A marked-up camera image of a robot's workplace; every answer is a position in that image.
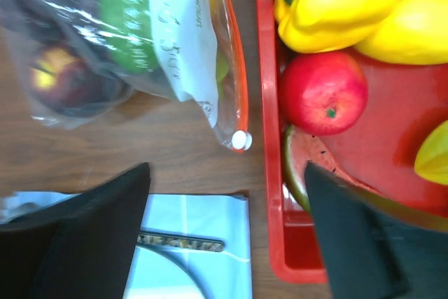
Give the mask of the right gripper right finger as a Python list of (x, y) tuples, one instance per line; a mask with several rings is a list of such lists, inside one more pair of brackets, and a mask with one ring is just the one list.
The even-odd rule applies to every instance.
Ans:
[(446, 298), (447, 218), (308, 162), (311, 217), (334, 298)]

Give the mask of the clear zip top bag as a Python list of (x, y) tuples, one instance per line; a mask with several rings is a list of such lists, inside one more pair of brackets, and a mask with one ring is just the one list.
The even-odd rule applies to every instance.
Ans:
[(133, 92), (195, 102), (219, 142), (250, 148), (242, 42), (231, 0), (1, 0), (31, 117), (73, 129)]

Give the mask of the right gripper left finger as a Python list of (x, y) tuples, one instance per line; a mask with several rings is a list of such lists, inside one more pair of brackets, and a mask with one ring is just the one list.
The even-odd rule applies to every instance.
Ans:
[(134, 166), (1, 225), (2, 298), (122, 298), (151, 184)]

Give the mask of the dark red mango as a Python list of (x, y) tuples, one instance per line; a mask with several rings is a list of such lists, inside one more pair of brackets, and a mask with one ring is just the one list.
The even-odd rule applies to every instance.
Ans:
[(111, 108), (130, 91), (112, 74), (96, 74), (68, 48), (42, 49), (29, 65), (29, 84), (42, 105), (67, 117), (90, 118)]

